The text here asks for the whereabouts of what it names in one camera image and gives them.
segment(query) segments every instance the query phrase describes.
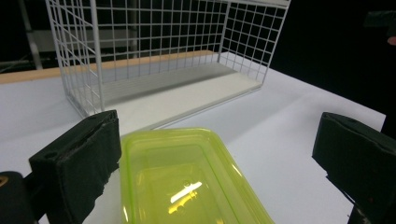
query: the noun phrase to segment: white table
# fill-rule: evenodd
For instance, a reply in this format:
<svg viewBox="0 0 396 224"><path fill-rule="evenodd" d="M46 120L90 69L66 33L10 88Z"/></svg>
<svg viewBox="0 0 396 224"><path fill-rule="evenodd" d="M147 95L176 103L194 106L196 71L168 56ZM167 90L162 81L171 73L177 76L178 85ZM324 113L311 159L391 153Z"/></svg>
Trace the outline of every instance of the white table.
<svg viewBox="0 0 396 224"><path fill-rule="evenodd" d="M342 224L352 204L311 158L324 111L376 130L385 119L370 108L270 70L259 91L165 128L216 132L275 223ZM0 85L0 171L28 175L28 159L79 121L59 78ZM84 223L120 223L119 181L116 171Z"/></svg>

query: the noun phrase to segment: wire basket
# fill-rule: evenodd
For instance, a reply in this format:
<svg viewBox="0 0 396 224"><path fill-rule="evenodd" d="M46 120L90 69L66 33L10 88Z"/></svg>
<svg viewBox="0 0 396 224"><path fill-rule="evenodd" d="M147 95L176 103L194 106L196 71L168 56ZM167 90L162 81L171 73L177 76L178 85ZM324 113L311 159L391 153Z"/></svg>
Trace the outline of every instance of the wire basket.
<svg viewBox="0 0 396 224"><path fill-rule="evenodd" d="M160 116L152 111L166 114L167 107L200 102L137 129L153 128L258 89L290 4L46 2L64 91L82 117L117 109L125 110L120 115L125 121L140 120L139 116Z"/></svg>

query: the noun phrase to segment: yellow plastic container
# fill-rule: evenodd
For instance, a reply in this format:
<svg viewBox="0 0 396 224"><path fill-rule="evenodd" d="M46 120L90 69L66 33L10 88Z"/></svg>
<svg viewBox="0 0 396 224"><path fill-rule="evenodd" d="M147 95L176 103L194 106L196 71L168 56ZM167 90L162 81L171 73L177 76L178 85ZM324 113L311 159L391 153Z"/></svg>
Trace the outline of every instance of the yellow plastic container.
<svg viewBox="0 0 396 224"><path fill-rule="evenodd" d="M121 144L123 223L274 223L215 133L137 132Z"/></svg>

